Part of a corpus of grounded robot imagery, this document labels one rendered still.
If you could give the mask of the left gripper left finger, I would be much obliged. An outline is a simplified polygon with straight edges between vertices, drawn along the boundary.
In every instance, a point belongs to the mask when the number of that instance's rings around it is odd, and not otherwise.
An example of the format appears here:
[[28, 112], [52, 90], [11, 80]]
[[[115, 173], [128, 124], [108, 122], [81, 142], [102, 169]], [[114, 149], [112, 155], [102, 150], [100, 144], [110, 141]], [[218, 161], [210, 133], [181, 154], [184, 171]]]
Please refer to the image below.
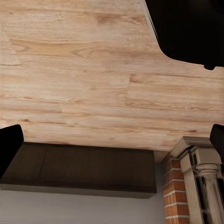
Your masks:
[[19, 124], [0, 129], [0, 179], [24, 142]]

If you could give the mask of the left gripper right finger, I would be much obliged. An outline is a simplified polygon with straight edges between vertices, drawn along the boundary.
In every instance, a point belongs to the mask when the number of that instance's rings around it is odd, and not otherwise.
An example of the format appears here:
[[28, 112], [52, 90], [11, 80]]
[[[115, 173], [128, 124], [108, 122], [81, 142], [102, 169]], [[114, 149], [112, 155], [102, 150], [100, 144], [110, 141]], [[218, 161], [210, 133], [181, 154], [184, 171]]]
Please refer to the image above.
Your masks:
[[224, 126], [214, 124], [210, 133], [210, 142], [224, 160]]

